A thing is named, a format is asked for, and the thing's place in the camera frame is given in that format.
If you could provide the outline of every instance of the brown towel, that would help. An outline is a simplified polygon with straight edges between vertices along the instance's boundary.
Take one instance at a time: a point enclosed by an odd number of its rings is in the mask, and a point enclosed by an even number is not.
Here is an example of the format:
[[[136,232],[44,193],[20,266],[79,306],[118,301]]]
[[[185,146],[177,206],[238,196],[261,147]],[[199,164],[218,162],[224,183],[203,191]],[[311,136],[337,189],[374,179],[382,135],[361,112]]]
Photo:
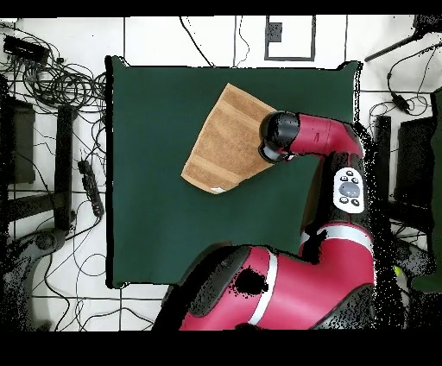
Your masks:
[[[231,84],[205,120],[181,177],[210,193],[229,191],[271,167],[258,153],[259,126],[275,111]]]

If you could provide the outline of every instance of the white stripe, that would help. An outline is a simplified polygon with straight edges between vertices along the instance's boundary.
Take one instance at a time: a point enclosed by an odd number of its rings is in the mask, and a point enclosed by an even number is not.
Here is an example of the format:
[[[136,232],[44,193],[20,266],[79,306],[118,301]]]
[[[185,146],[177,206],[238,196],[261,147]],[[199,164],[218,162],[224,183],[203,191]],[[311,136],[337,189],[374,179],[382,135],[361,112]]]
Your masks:
[[[326,226],[318,230],[318,234],[322,231],[327,231],[326,239],[348,239],[352,242],[359,243],[369,250],[373,255],[373,243],[367,234],[362,230],[351,226],[336,225]],[[304,231],[300,235],[300,242],[304,243],[310,236]]]
[[[255,312],[253,313],[252,317],[249,320],[249,324],[257,325],[258,322],[261,320],[262,316],[264,315],[268,303],[270,302],[270,299],[272,298],[273,289],[275,287],[276,282],[276,273],[278,272],[278,257],[271,253],[270,254],[270,260],[268,261],[268,271],[267,271],[267,279],[266,282],[268,284],[268,291],[263,293],[261,295],[261,298],[258,301],[258,305],[256,306]]]

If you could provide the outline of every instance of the green tabletop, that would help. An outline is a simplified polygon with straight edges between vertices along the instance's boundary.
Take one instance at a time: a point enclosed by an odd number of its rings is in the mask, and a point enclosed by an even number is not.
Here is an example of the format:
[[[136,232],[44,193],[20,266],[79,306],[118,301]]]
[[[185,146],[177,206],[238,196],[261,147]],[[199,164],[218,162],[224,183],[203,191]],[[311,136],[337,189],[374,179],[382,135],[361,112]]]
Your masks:
[[[227,83],[277,110],[353,121],[359,66],[339,70],[113,66],[113,275],[176,283],[210,244],[268,244],[296,253],[318,159],[280,164],[219,195],[180,177]]]

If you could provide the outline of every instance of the red robot arm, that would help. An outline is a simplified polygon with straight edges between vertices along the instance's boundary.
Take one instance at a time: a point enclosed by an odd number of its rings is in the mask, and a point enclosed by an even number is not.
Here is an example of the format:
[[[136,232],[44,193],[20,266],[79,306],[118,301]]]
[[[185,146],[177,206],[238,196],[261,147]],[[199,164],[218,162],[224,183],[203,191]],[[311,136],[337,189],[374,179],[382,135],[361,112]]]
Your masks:
[[[294,256],[258,246],[223,248],[198,292],[183,302],[180,329],[368,327],[374,316],[372,236],[363,150],[351,125],[277,111],[262,121],[260,133],[266,161],[321,157],[319,182],[313,182],[320,188],[311,190],[307,202],[315,214],[305,214],[300,251]],[[198,271],[193,279],[204,272]],[[154,329],[177,299],[166,301]]]

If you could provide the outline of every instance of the white floor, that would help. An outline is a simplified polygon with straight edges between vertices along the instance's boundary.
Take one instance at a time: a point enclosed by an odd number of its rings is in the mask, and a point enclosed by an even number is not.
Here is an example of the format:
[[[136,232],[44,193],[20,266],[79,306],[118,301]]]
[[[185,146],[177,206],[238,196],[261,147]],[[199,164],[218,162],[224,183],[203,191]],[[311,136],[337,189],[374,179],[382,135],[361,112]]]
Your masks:
[[[280,62],[264,60],[264,28],[265,16],[237,17],[236,52],[234,52],[234,16],[216,17],[183,17],[184,23],[193,34],[207,59],[216,66],[232,66],[235,55],[236,62],[242,60],[239,67],[317,67],[336,68],[345,60],[363,61],[368,55],[380,50],[402,38],[410,35],[413,16],[317,16],[316,17],[316,58],[314,62]],[[36,35],[55,45],[60,50],[61,57],[67,63],[87,66],[94,76],[104,71],[104,57],[106,55],[121,55],[131,65],[187,65],[207,66],[195,46],[192,44],[186,31],[181,27],[178,17],[131,17],[131,18],[56,18],[56,19],[21,19],[16,26]],[[13,35],[14,31],[5,33]],[[15,31],[19,37],[25,36]],[[382,56],[363,66],[361,76],[360,107],[361,123],[368,126],[373,122],[369,110],[375,104],[390,100],[386,75],[389,68],[399,59],[414,54],[420,49],[440,41],[436,35],[427,35],[424,39],[402,47],[394,52]],[[391,79],[392,89],[405,92],[405,98],[415,96],[420,87],[426,63],[430,53],[406,60],[394,69]],[[4,60],[0,51],[0,61]],[[426,78],[420,90],[432,92],[442,86],[442,54],[438,49],[426,71]],[[17,84],[17,92],[24,92],[22,85]],[[373,113],[381,113],[382,106]],[[424,107],[416,103],[416,112]],[[430,108],[425,110],[422,117],[431,116]],[[412,119],[397,110],[389,112],[393,122],[392,150],[397,146],[397,130],[401,122]],[[91,122],[97,120],[97,114],[83,114]],[[35,144],[46,142],[52,151],[55,149],[54,140],[43,136],[55,136],[55,117],[38,115],[35,127]],[[89,147],[94,142],[91,137],[91,125],[82,119],[77,119],[74,126],[79,138]],[[99,142],[105,149],[104,134]],[[81,142],[74,138],[75,159],[80,158]],[[49,189],[54,189],[54,156],[45,145],[35,147],[35,164],[47,182]],[[102,192],[105,192],[104,170],[97,160],[94,161],[94,170]],[[390,193],[395,185],[395,159],[391,162]],[[32,185],[17,185],[16,197],[36,194],[36,191],[45,187],[36,177]],[[73,208],[79,207],[85,200],[81,176],[73,171]],[[20,237],[35,230],[43,220],[52,216],[51,212],[11,223],[9,233]],[[79,209],[77,232],[88,228],[95,221],[89,203]],[[106,223],[103,222],[94,228],[81,248],[77,249],[76,260],[81,264],[94,253],[106,255]],[[161,307],[161,298],[166,292],[166,286],[161,285],[129,285],[122,290],[109,289],[104,284],[104,257],[93,256],[83,266],[83,271],[90,275],[79,275],[79,270],[72,257],[73,248],[77,247],[85,238],[85,234],[68,242],[54,254],[51,266],[53,273],[48,277],[50,285],[58,292],[70,298],[70,310],[60,324],[59,329],[66,327],[66,331],[78,331],[79,324],[73,321],[75,317],[76,297],[82,299],[81,324],[92,315],[117,311],[120,306],[129,308],[135,314],[145,319],[155,320]],[[420,239],[420,246],[426,246],[425,239]],[[50,319],[55,324],[66,310],[66,302],[49,291],[43,275],[47,269],[48,258],[39,264],[34,278],[34,312],[40,320]],[[106,317],[90,319],[85,325],[88,331],[136,331],[144,330],[149,322],[139,319],[133,313],[123,310]]]

